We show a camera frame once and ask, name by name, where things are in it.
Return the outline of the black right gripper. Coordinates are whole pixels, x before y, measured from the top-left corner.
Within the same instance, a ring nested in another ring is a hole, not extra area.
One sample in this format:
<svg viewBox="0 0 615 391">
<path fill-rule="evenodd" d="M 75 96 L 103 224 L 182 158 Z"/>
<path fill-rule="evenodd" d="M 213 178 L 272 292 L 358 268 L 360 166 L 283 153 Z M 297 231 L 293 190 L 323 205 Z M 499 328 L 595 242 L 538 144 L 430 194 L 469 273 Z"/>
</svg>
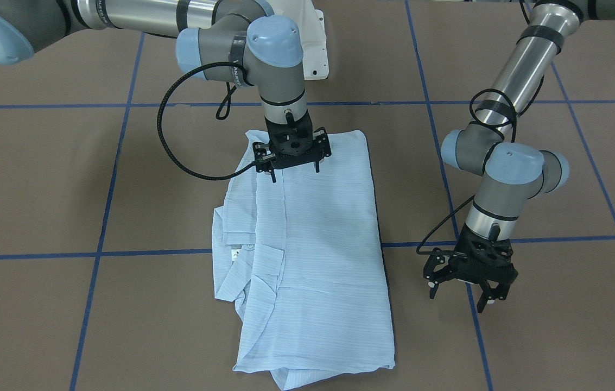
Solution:
<svg viewBox="0 0 615 391">
<path fill-rule="evenodd" d="M 255 168 L 269 170 L 272 183 L 277 183 L 277 170 L 307 163 L 314 163 L 315 173 L 320 173 L 321 160 L 332 155 L 325 127 L 314 129 L 309 115 L 297 120 L 287 115 L 286 121 L 266 118 L 269 141 L 253 142 Z"/>
</svg>

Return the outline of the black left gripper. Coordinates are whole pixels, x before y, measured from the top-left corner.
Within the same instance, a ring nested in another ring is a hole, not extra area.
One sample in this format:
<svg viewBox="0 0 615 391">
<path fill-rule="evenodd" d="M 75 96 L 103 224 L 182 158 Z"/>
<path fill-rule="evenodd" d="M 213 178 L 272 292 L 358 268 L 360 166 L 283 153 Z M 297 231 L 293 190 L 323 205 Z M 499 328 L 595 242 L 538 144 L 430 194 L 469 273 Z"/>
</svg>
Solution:
<svg viewBox="0 0 615 391">
<path fill-rule="evenodd" d="M 505 300 L 509 285 L 518 277 L 511 262 L 513 249 L 508 238 L 500 240 L 500 225 L 491 225 L 489 238 L 475 233 L 464 225 L 453 250 L 434 248 L 423 267 L 423 276 L 430 287 L 429 298 L 434 299 L 442 282 L 456 278 L 476 283 L 481 296 L 476 304 L 477 313 L 483 313 L 486 305 L 494 300 Z M 491 287 L 490 282 L 498 283 Z"/>
</svg>

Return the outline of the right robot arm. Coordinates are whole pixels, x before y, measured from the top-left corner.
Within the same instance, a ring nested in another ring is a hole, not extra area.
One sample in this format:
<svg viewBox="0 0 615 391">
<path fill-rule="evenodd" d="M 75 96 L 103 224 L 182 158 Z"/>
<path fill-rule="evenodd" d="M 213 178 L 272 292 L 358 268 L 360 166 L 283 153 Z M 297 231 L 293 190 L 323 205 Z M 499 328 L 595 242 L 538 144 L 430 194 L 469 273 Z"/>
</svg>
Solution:
<svg viewBox="0 0 615 391">
<path fill-rule="evenodd" d="M 253 142 L 248 168 L 275 171 L 320 163 L 331 155 L 324 128 L 307 109 L 307 70 L 327 65 L 321 12 L 310 1 L 0 1 L 0 65 L 31 59 L 80 30 L 138 30 L 173 38 L 183 75 L 159 105 L 156 126 L 163 149 L 188 175 L 201 175 L 172 153 L 162 130 L 173 92 L 192 77 L 227 84 L 218 118 L 230 112 L 240 87 L 257 87 L 267 141 Z"/>
</svg>

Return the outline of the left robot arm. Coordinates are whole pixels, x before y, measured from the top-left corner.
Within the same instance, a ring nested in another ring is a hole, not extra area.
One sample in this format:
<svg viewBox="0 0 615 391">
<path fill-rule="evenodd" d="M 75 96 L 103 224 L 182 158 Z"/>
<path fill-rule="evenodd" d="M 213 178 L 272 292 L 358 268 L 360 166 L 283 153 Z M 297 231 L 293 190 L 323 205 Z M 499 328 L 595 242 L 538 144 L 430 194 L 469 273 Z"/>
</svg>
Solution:
<svg viewBox="0 0 615 391">
<path fill-rule="evenodd" d="M 527 25 L 503 69 L 491 87 L 470 100 L 471 121 L 441 144 L 444 163 L 481 178 L 465 201 L 470 210 L 456 245 L 451 250 L 416 248 L 427 256 L 422 275 L 429 297 L 450 280 L 478 285 L 478 313 L 505 300 L 518 277 L 510 238 L 526 203 L 553 193 L 570 174 L 562 154 L 516 141 L 518 120 L 535 101 L 566 39 L 584 22 L 615 21 L 615 1 L 538 1 L 523 14 Z"/>
</svg>

